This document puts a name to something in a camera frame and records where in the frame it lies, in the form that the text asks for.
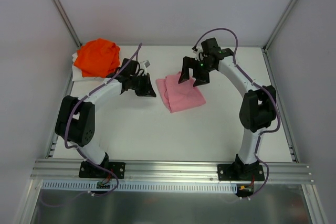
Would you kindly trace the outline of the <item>pink t shirt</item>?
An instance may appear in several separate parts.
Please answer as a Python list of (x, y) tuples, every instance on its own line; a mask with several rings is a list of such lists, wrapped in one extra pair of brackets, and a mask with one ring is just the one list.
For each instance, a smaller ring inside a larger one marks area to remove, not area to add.
[(205, 98), (198, 87), (193, 86), (195, 80), (188, 79), (179, 83), (180, 75), (181, 72), (178, 72), (155, 81), (162, 102), (170, 113), (181, 112), (206, 104)]

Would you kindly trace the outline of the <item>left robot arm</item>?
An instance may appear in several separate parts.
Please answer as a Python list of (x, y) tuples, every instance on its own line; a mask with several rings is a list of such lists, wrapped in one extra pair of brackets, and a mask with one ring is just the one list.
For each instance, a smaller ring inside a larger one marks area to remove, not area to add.
[(125, 58), (115, 72), (108, 74), (103, 83), (88, 94), (63, 98), (55, 133), (65, 141), (65, 148), (74, 148), (83, 156), (79, 177), (107, 178), (115, 172), (108, 154), (93, 141), (96, 113), (109, 100), (128, 90), (133, 90), (139, 97), (155, 98), (149, 66), (147, 60), (138, 62)]

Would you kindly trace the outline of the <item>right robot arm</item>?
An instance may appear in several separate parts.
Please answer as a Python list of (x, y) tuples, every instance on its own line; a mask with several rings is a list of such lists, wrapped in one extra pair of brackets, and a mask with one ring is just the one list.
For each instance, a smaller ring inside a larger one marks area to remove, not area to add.
[(193, 86), (210, 82), (211, 71), (223, 74), (238, 90), (242, 97), (239, 119), (244, 127), (242, 145), (230, 165), (218, 165), (217, 174), (220, 181), (248, 181), (265, 179), (262, 172), (259, 146), (263, 135), (268, 132), (271, 123), (279, 120), (276, 106), (276, 90), (272, 85), (257, 84), (237, 63), (236, 51), (221, 48), (215, 38), (193, 47), (195, 58), (185, 56), (178, 83), (184, 83), (193, 77)]

